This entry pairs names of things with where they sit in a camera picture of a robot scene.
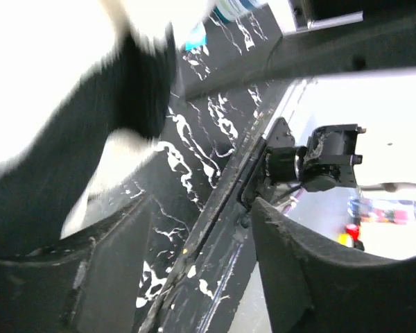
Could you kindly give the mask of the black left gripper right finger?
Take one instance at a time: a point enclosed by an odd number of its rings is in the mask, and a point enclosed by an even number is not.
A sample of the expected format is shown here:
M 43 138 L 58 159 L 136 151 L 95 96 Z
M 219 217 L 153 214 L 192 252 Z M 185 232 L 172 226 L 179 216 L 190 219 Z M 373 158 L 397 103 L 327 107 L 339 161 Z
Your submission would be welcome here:
M 416 257 L 340 245 L 262 198 L 251 216 L 273 332 L 416 332 Z

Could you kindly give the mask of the black white striped pillowcase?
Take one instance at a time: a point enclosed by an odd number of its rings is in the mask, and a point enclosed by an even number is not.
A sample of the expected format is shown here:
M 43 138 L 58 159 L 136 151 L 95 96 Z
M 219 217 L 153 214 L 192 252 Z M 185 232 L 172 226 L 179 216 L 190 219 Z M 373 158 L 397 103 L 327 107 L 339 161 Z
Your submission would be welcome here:
M 109 135 L 127 130 L 147 142 L 161 135 L 176 72 L 171 27 L 151 52 L 125 34 L 116 58 L 80 82 L 23 160 L 0 176 L 0 258 L 60 237 Z

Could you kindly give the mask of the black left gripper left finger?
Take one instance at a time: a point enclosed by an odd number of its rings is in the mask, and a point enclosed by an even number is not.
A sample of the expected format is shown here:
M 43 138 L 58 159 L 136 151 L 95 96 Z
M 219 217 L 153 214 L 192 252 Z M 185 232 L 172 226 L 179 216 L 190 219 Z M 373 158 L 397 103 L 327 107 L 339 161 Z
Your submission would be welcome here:
M 0 260 L 0 332 L 131 332 L 151 197 L 37 255 Z

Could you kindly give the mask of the white pillow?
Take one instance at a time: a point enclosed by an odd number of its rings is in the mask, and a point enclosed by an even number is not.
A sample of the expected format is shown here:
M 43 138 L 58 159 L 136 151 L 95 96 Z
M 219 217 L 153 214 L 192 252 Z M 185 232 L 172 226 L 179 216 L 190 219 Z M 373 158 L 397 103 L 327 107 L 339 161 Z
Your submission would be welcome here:
M 145 51 L 169 28 L 182 47 L 213 1 L 0 1 L 0 173 L 33 145 L 80 79 L 130 31 Z

